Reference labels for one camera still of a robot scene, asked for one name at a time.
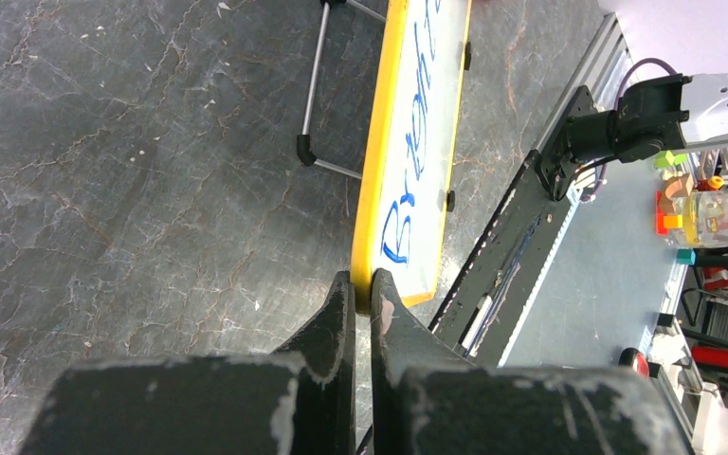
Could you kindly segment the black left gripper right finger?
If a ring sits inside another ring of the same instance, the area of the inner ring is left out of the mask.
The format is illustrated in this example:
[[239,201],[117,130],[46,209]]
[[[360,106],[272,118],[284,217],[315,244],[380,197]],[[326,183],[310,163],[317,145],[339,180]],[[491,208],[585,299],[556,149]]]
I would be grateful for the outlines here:
[[371,291],[377,454],[687,454],[649,379],[622,367],[488,370],[448,348],[402,302]]

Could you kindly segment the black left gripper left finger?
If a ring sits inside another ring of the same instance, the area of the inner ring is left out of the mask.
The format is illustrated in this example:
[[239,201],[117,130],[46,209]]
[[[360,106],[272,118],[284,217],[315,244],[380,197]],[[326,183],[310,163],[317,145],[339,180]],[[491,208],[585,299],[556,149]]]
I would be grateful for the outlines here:
[[269,354],[82,362],[53,384],[24,454],[351,454],[355,291]]

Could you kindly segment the yellow framed whiteboard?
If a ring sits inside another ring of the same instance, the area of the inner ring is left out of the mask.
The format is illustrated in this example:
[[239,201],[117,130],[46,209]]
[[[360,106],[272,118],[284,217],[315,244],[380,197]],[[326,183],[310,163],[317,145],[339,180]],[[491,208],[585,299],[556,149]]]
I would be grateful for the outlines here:
[[388,4],[350,263],[361,315],[379,269],[407,306],[436,293],[471,10],[469,1]]

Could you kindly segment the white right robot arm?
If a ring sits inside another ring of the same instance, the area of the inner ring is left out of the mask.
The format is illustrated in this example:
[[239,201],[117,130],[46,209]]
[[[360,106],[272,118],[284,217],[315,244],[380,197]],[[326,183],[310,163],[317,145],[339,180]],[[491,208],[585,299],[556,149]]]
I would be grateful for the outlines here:
[[632,85],[616,108],[571,118],[572,161],[629,163],[661,151],[728,147],[728,73],[661,77]]

